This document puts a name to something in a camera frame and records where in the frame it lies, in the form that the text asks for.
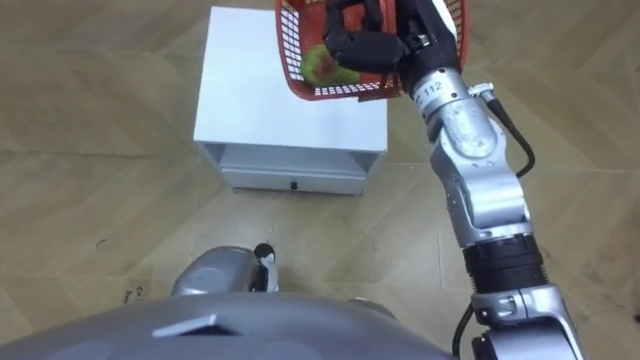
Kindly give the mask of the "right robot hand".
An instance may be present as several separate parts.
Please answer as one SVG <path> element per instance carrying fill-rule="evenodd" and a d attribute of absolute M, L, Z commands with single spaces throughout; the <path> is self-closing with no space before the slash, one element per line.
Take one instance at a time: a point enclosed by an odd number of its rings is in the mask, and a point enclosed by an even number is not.
<path fill-rule="evenodd" d="M 351 31 L 344 11 L 362 4 L 364 27 Z M 329 0 L 325 5 L 324 44 L 331 57 L 347 69 L 398 76 L 411 93 L 424 76 L 441 68 L 461 70 L 456 35 L 431 0 L 398 0 L 394 5 L 396 31 L 382 30 L 382 8 L 377 1 Z"/>

